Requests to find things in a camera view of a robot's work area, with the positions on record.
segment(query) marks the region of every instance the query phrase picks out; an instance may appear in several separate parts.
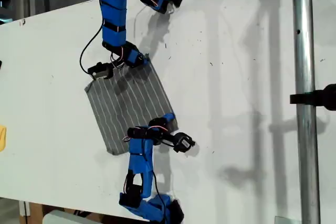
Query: electrical wire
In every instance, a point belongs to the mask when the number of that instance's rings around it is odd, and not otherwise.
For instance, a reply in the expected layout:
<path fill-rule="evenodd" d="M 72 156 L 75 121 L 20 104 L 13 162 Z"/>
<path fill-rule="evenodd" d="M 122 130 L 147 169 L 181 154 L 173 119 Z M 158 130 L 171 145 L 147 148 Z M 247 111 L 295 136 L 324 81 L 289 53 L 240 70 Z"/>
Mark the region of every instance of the electrical wire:
<path fill-rule="evenodd" d="M 167 223 L 168 223 L 168 220 L 167 220 L 167 216 L 166 216 L 166 204 L 164 203 L 164 201 L 163 201 L 163 199 L 162 199 L 162 197 L 161 197 L 161 195 L 160 195 L 160 193 L 159 193 L 159 189 L 158 189 L 158 183 L 157 183 L 157 181 L 156 181 L 156 175 L 155 175 L 155 172 L 154 171 L 152 171 L 152 173 L 153 173 L 153 176 L 154 176 L 154 182 L 155 182 L 155 189 L 156 189 L 156 193 L 157 193 L 157 195 L 159 196 L 159 198 L 160 198 L 160 200 L 161 200 L 161 202 L 162 202 L 162 204 L 163 204 L 163 207 L 164 207 L 164 210 L 163 210 L 163 216 L 164 216 L 164 218 L 166 219 L 166 221 L 167 221 Z"/>
<path fill-rule="evenodd" d="M 25 221 L 26 221 L 26 224 L 28 224 L 28 217 L 27 217 L 27 208 L 26 208 L 26 202 L 23 201 L 23 204 L 25 206 Z"/>
<path fill-rule="evenodd" d="M 170 146 L 170 147 L 173 147 L 173 148 L 175 147 L 174 145 L 171 145 L 169 143 L 164 142 L 162 139 L 155 138 L 155 140 L 159 141 L 161 144 L 164 144 L 164 145 L 167 145 L 167 146 Z"/>
<path fill-rule="evenodd" d="M 162 127 L 162 126 L 159 126 L 159 125 L 151 126 L 151 127 L 148 128 L 148 130 L 150 130 L 152 128 L 160 128 L 160 129 L 162 129 L 164 131 L 168 131 L 165 127 Z"/>
<path fill-rule="evenodd" d="M 83 54 L 84 54 L 85 50 L 87 49 L 87 47 L 91 44 L 91 42 L 96 38 L 96 36 L 98 35 L 98 33 L 100 33 L 100 31 L 101 31 L 102 28 L 103 28 L 103 24 L 104 24 L 104 19 L 102 19 L 102 21 L 101 21 L 101 26 L 100 26 L 98 32 L 93 36 L 92 39 L 90 39 L 89 43 L 87 43 L 87 45 L 84 47 L 82 53 L 80 54 L 79 64 L 80 64 L 80 67 L 82 68 L 83 72 L 86 73 L 86 74 L 89 74 L 89 72 L 86 71 L 86 70 L 83 68 L 83 65 L 82 65 L 82 57 L 83 57 Z"/>

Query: black cable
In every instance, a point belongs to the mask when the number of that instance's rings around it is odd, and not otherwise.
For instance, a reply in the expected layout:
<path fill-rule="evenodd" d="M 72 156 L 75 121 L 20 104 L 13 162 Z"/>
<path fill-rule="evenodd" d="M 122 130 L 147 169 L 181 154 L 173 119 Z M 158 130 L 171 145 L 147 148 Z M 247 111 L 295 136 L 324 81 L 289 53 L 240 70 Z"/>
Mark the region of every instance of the black cable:
<path fill-rule="evenodd" d="M 28 224 L 28 217 L 27 217 L 27 208 L 26 208 L 26 202 L 23 201 L 23 204 L 25 206 L 25 221 L 26 221 L 26 224 Z"/>
<path fill-rule="evenodd" d="M 102 21 L 101 21 L 101 26 L 100 26 L 98 32 L 93 36 L 92 39 L 90 39 L 89 43 L 84 47 L 82 53 L 80 54 L 79 64 L 80 64 L 80 67 L 82 68 L 82 70 L 84 71 L 84 73 L 86 73 L 86 74 L 89 74 L 89 72 L 86 71 L 86 70 L 83 68 L 83 65 L 82 65 L 82 57 L 83 57 L 84 51 L 85 51 L 85 50 L 87 49 L 87 47 L 91 44 L 91 42 L 96 38 L 96 36 L 98 35 L 98 33 L 100 33 L 101 29 L 103 28 L 103 24 L 104 24 L 104 19 L 102 19 Z"/>
<path fill-rule="evenodd" d="M 175 147 L 174 145 L 171 145 L 171 144 L 169 144 L 169 143 L 166 143 L 166 142 L 164 142 L 164 141 L 161 140 L 161 139 L 155 138 L 155 140 L 159 141 L 161 144 L 165 144 L 165 145 L 170 146 L 170 147 L 173 147 L 173 148 Z"/>
<path fill-rule="evenodd" d="M 91 212 L 82 211 L 82 212 L 78 213 L 78 216 L 79 216 L 79 217 L 82 217 L 82 218 L 86 218 L 86 217 L 88 217 L 90 214 L 91 214 Z"/>
<path fill-rule="evenodd" d="M 156 189 L 156 193 L 157 193 L 157 195 L 159 196 L 159 198 L 160 198 L 160 200 L 161 200 L 161 202 L 162 202 L 162 204 L 163 204 L 163 207 L 164 207 L 164 210 L 163 210 L 163 216 L 164 216 L 164 218 L 166 219 L 166 221 L 167 221 L 167 223 L 168 223 L 168 220 L 167 220 L 167 216 L 166 216 L 166 204 L 164 203 L 164 201 L 163 201 L 163 199 L 161 198 L 161 195 L 160 195 L 160 193 L 159 193 L 159 189 L 158 189 L 158 183 L 156 182 L 156 175 L 155 175 L 155 172 L 154 171 L 152 171 L 153 172 L 153 176 L 154 176 L 154 182 L 155 182 L 155 189 Z"/>

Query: black clamp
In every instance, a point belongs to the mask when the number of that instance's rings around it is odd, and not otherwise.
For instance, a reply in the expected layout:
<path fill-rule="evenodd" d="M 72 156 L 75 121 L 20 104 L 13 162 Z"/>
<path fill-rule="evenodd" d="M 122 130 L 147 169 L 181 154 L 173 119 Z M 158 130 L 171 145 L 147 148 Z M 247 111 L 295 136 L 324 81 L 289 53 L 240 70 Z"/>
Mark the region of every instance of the black clamp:
<path fill-rule="evenodd" d="M 113 77 L 114 65 L 112 63 L 97 63 L 95 66 L 88 69 L 89 75 L 94 80 L 104 77 L 104 79 L 110 79 Z"/>
<path fill-rule="evenodd" d="M 159 145 L 163 140 L 168 140 L 173 143 L 174 151 L 187 152 L 191 147 L 195 146 L 196 142 L 183 132 L 171 135 L 160 128 L 148 129 L 146 127 L 135 127 L 127 130 L 127 136 L 131 138 L 150 138 L 153 139 L 154 145 Z"/>
<path fill-rule="evenodd" d="M 304 94 L 292 94 L 290 104 L 324 106 L 327 110 L 336 111 L 336 84 L 330 84 L 323 90 L 314 90 Z"/>

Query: red wire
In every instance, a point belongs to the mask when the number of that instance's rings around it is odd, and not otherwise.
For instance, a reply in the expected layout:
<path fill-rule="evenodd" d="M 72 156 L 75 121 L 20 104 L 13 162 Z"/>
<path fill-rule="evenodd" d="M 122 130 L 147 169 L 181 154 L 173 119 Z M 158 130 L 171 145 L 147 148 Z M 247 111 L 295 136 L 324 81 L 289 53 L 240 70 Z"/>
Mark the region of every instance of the red wire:
<path fill-rule="evenodd" d="M 165 127 L 162 127 L 162 126 L 159 126 L 159 125 L 151 126 L 151 127 L 149 127 L 148 129 L 152 129 L 152 128 L 160 128 L 160 129 L 162 129 L 162 130 L 168 131 Z"/>

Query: white stripe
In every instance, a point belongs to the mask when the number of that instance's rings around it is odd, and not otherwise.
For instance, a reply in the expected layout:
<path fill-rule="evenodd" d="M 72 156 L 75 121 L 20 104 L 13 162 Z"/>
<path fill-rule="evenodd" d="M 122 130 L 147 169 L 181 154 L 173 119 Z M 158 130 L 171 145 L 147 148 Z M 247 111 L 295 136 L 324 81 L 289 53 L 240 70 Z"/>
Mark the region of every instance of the white stripe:
<path fill-rule="evenodd" d="M 161 102 L 160 102 L 160 100 L 159 100 L 159 97 L 158 97 L 158 95 L 157 95 L 157 93 L 156 93 L 156 91 L 155 91 L 155 89 L 154 89 L 154 86 L 153 86 L 153 84 L 152 84 L 152 81 L 151 81 L 151 78 L 148 78 L 148 80 L 149 80 L 149 83 L 151 84 L 151 86 L 152 86 L 152 88 L 153 88 L 153 90 L 154 90 L 154 93 L 155 93 L 155 95 L 156 95 L 156 98 L 157 98 L 157 101 L 158 101 L 158 103 L 159 103 L 159 105 L 160 105 L 160 107 L 161 107 L 161 110 L 162 110 L 162 115 L 164 115 L 164 110 L 163 110 L 163 108 L 162 108 L 162 105 L 161 105 Z"/>
<path fill-rule="evenodd" d="M 132 127 L 139 126 L 139 125 L 135 125 L 135 124 L 134 124 L 134 122 L 133 122 L 133 120 L 132 120 L 132 117 L 131 117 L 130 113 L 128 112 L 128 106 L 127 106 L 127 104 L 126 104 L 126 102 L 125 102 L 125 99 L 124 99 L 124 97 L 122 97 L 122 92 L 120 92 L 120 96 L 121 96 L 122 100 L 124 101 L 125 108 L 126 108 L 126 112 L 127 112 L 127 114 L 130 116 L 130 119 L 131 119 L 131 121 L 132 121 Z"/>
<path fill-rule="evenodd" d="M 135 80 L 135 84 L 136 84 L 136 87 L 137 87 L 138 90 L 139 90 L 140 95 L 142 96 L 142 99 L 143 99 L 143 102 L 144 102 L 144 104 L 145 104 L 145 107 L 146 107 L 146 110 L 147 110 L 147 112 L 148 112 L 148 115 L 150 116 L 150 118 L 152 118 L 152 115 L 151 115 L 151 113 L 149 112 L 148 107 L 146 106 L 146 100 L 145 100 L 145 97 L 143 96 L 143 94 L 142 94 L 142 92 L 141 92 L 141 90 L 140 90 L 140 88 L 139 88 L 138 82 L 137 82 L 136 80 Z"/>
<path fill-rule="evenodd" d="M 110 100 L 111 100 L 111 104 L 112 104 L 112 107 L 113 107 L 113 109 L 114 109 L 114 112 L 116 113 L 116 116 L 117 116 L 117 111 L 115 110 L 115 107 L 114 107 L 114 105 L 113 105 L 112 99 L 111 99 L 110 94 L 109 94 L 109 91 L 108 91 L 108 89 L 107 89 L 107 87 L 106 87 L 106 85 L 105 85 L 105 81 L 103 80 L 102 82 L 103 82 L 104 87 L 105 87 L 105 89 L 106 89 L 106 93 L 107 93 L 107 95 L 109 96 L 109 98 L 110 98 Z M 124 129 L 122 128 L 121 123 L 119 122 L 119 120 L 117 120 L 117 121 L 118 121 L 118 123 L 119 123 L 119 125 L 120 125 L 120 129 L 121 129 L 121 131 L 123 132 Z M 120 141 L 120 144 L 121 144 L 121 147 L 122 147 L 123 151 L 125 151 L 125 148 L 124 148 L 124 146 L 123 146 L 123 144 L 122 144 L 122 139 L 119 138 L 119 141 Z"/>
<path fill-rule="evenodd" d="M 154 117 L 156 118 L 156 117 L 159 116 L 159 114 L 157 113 L 156 108 L 155 108 L 155 106 L 154 106 L 154 103 L 153 103 L 153 101 L 152 101 L 152 99 L 151 99 L 151 96 L 150 96 L 149 93 L 148 93 L 148 90 L 147 90 L 147 88 L 146 88 L 145 82 L 142 80 L 141 77 L 140 77 L 140 80 L 142 81 L 142 83 L 143 83 L 143 87 L 145 88 L 146 93 L 148 94 L 149 100 L 151 101 L 151 103 L 152 103 L 152 105 L 153 105 L 153 108 L 154 108 L 154 111 L 155 111 L 155 116 L 154 116 Z"/>
<path fill-rule="evenodd" d="M 115 96 L 115 100 L 117 101 L 117 104 L 118 104 L 118 106 L 119 106 L 120 113 L 121 113 L 121 117 L 124 119 L 124 121 L 125 121 L 125 125 L 126 125 L 126 127 L 127 127 L 127 121 L 126 121 L 124 115 L 122 114 L 122 110 L 121 110 L 120 103 L 119 103 L 119 101 L 118 101 L 118 97 L 117 97 L 117 95 L 116 95 L 116 93 L 115 93 L 114 91 L 113 91 L 113 94 L 114 94 L 114 96 Z"/>
<path fill-rule="evenodd" d="M 135 93 L 134 93 L 134 91 L 133 91 L 133 89 L 132 89 L 132 86 L 131 85 L 129 85 L 129 87 L 130 87 L 130 89 L 131 89 L 131 91 L 132 91 L 132 93 L 133 93 L 133 96 L 134 96 L 134 98 L 135 98 L 135 100 L 136 100 L 136 102 L 137 102 L 137 104 L 138 104 L 138 106 L 139 106 L 139 108 L 140 108 L 140 110 L 141 110 L 141 114 L 142 114 L 142 118 L 144 119 L 144 122 L 145 123 L 147 123 L 146 122 L 146 118 L 145 118 L 145 116 L 144 116 L 144 113 L 143 113 L 143 110 L 142 110 L 142 107 L 140 106 L 140 103 L 138 102 L 138 98 L 137 98 L 137 96 L 135 95 Z"/>
<path fill-rule="evenodd" d="M 94 99 L 93 99 L 93 96 L 92 96 L 91 92 L 88 92 L 88 93 L 89 93 L 90 96 L 91 96 L 91 100 L 92 100 L 93 106 L 94 106 L 94 108 L 95 108 L 96 115 L 97 115 L 98 120 L 99 120 L 99 122 L 100 122 L 101 120 L 100 120 L 100 118 L 99 118 L 99 113 L 98 113 L 98 110 L 97 110 L 97 107 L 96 107 L 96 103 L 95 103 L 95 101 L 94 101 Z M 111 150 L 112 148 L 111 148 L 110 143 L 109 143 L 108 141 L 106 142 L 107 137 L 106 137 L 106 132 L 105 132 L 105 130 L 104 130 L 104 127 L 101 127 L 101 128 L 103 129 L 103 133 L 104 133 L 104 135 L 105 135 L 105 138 L 103 137 L 103 140 L 104 140 L 105 144 L 108 143 L 108 145 L 109 145 L 109 147 L 110 147 L 110 150 Z"/>
<path fill-rule="evenodd" d="M 152 69 L 152 72 L 153 72 L 153 75 L 155 76 L 155 78 L 156 78 L 156 80 L 158 81 L 158 85 L 159 85 L 159 87 L 160 87 L 160 89 L 161 89 L 161 91 L 162 91 L 162 94 L 163 94 L 163 96 L 164 96 L 164 100 L 166 101 L 166 103 L 167 103 L 167 107 L 170 109 L 170 103 L 169 103 L 169 101 L 167 100 L 167 95 L 166 95 L 166 92 L 164 91 L 164 89 L 163 89 L 163 85 L 162 85 L 162 83 L 161 83 L 161 81 L 159 80 L 159 77 L 157 76 L 157 74 L 156 74 L 156 72 L 155 72 L 155 69 L 154 69 L 154 67 L 153 67 L 153 65 L 150 63 L 150 67 L 151 67 L 151 69 Z"/>
<path fill-rule="evenodd" d="M 134 114 L 135 114 L 136 118 L 138 119 L 138 125 L 137 125 L 137 126 L 141 126 L 141 125 L 140 125 L 139 118 L 138 118 L 138 115 L 137 115 L 137 113 L 136 113 L 136 111 L 135 111 L 135 109 L 134 109 L 132 99 L 131 99 L 131 97 L 130 97 L 130 94 L 128 94 L 127 89 L 126 89 L 126 94 L 128 95 L 128 97 L 129 97 L 129 99 L 130 99 L 130 102 L 131 102 L 131 104 L 132 104 L 132 108 L 133 108 Z"/>
<path fill-rule="evenodd" d="M 99 97 L 98 97 L 98 93 L 97 93 L 97 91 L 96 91 L 95 85 L 93 85 L 93 89 L 95 90 L 96 95 L 97 95 L 97 99 L 98 99 L 98 101 L 99 101 Z M 106 126 L 109 128 L 109 130 L 110 130 L 110 134 L 111 134 L 111 137 L 112 137 L 112 140 L 113 140 L 112 132 L 111 132 L 110 126 L 107 124 L 107 119 L 106 119 L 106 116 L 105 116 L 105 113 L 104 113 L 104 110 L 103 110 L 103 107 L 102 107 L 100 101 L 99 101 L 99 105 L 100 105 L 100 107 L 101 107 L 101 112 L 103 113 L 104 118 L 105 118 L 105 124 L 106 124 Z M 114 140 L 113 140 L 113 142 L 114 142 L 114 145 L 116 146 L 117 152 L 119 152 L 118 147 L 117 147 L 117 144 L 115 143 Z"/>

